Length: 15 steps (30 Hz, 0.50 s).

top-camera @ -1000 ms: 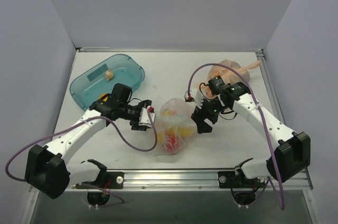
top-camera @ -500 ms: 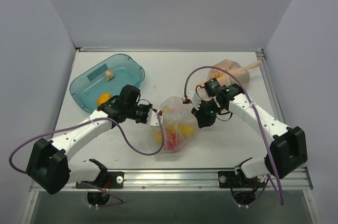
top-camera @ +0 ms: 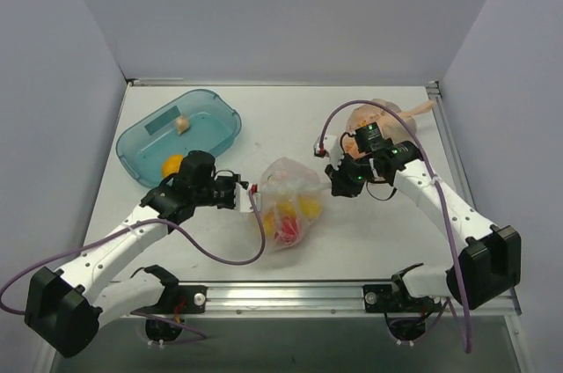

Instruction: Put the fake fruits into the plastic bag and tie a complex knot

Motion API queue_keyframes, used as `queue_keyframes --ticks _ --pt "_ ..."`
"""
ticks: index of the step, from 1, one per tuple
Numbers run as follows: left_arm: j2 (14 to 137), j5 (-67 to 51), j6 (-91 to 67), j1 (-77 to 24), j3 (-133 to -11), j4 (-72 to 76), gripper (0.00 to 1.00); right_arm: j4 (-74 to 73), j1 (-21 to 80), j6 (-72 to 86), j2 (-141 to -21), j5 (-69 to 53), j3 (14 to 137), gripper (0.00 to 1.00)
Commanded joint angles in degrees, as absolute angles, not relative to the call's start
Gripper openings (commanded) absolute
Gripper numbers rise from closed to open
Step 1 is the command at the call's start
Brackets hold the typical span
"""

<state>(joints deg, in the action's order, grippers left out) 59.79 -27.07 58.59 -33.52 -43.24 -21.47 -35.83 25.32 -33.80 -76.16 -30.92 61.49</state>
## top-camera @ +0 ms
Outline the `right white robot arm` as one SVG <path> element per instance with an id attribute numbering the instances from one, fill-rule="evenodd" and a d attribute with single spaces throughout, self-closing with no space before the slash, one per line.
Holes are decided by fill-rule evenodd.
<path id="1" fill-rule="evenodd" d="M 325 173 L 332 195 L 354 198 L 369 183 L 383 181 L 416 205 L 452 253 L 451 267 L 416 263 L 395 274 L 390 299 L 396 308 L 409 311 L 422 298 L 449 297 L 474 310 L 519 284 L 522 239 L 513 227 L 501 228 L 479 214 L 433 173 L 413 142 L 395 144 L 375 123 L 358 128 L 352 138 L 364 154 L 359 159 L 334 135 L 314 144 L 315 156 L 329 160 Z"/>

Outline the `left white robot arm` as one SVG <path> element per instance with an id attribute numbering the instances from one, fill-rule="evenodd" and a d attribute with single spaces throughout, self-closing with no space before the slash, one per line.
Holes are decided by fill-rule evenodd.
<path id="1" fill-rule="evenodd" d="M 256 210 L 254 185 L 236 173 L 217 174 L 215 161 L 205 151 L 190 151 L 179 170 L 149 190 L 113 232 L 78 250 L 56 270 L 42 263 L 30 279 L 26 325 L 59 355 L 70 358 L 117 318 L 144 307 L 172 310 L 179 281 L 162 267 L 146 267 L 123 282 L 114 278 L 198 208 Z"/>

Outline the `clear printed plastic bag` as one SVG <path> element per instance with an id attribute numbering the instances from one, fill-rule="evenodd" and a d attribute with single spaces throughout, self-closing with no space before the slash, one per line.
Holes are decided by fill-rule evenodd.
<path id="1" fill-rule="evenodd" d="M 330 188 L 311 168 L 288 157 L 276 159 L 258 184 L 260 219 L 270 252 L 298 245 L 323 212 Z"/>

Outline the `yellow fake lemon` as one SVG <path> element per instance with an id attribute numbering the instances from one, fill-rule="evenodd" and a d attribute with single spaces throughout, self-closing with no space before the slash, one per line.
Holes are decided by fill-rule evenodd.
<path id="1" fill-rule="evenodd" d="M 298 198 L 298 204 L 303 215 L 309 220 L 317 219 L 322 213 L 322 202 L 313 197 L 300 196 Z"/>

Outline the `orange yellow fake mango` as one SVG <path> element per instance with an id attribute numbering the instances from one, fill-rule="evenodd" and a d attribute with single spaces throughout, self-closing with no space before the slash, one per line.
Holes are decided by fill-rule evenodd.
<path id="1" fill-rule="evenodd" d="M 275 203 L 275 212 L 280 218 L 290 217 L 296 218 L 296 208 L 292 201 L 278 201 Z"/>

